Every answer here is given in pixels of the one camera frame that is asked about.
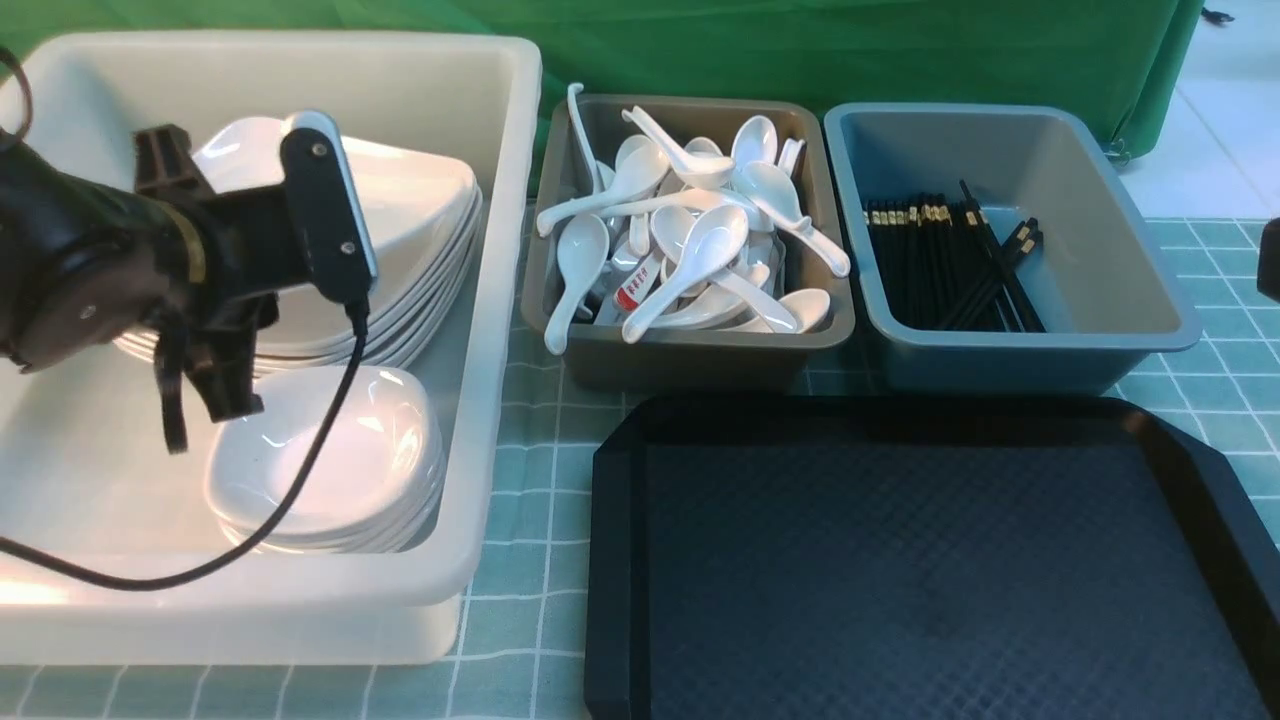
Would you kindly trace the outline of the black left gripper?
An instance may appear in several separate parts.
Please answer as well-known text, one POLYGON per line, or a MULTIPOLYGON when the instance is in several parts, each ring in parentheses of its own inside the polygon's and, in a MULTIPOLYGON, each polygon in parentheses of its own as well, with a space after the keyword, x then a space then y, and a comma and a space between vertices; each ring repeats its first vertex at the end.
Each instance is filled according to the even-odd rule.
POLYGON ((20 370, 147 325, 166 450, 188 450, 186 382, 214 423, 259 414, 259 331, 301 282, 282 183, 218 193, 177 126, 134 135, 134 187, 59 170, 20 145, 20 370))

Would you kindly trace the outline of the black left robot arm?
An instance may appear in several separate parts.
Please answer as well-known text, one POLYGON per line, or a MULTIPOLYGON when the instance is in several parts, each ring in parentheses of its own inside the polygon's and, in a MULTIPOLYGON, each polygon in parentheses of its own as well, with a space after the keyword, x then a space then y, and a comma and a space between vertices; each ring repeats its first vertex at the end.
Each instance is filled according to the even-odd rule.
POLYGON ((183 454, 183 384, 215 421, 259 413, 256 334, 310 272, 282 187, 215 192, 177 126, 133 142, 134 186, 118 190, 3 136, 3 356, 29 374, 156 332, 163 433, 183 454))

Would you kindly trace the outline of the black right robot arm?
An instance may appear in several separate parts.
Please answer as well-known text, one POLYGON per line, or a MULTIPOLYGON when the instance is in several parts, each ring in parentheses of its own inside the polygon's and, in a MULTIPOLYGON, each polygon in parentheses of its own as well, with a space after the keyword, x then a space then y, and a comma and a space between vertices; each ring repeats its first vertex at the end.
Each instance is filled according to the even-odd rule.
POLYGON ((1267 222, 1260 237, 1256 287, 1261 295, 1280 302, 1280 218, 1267 222))

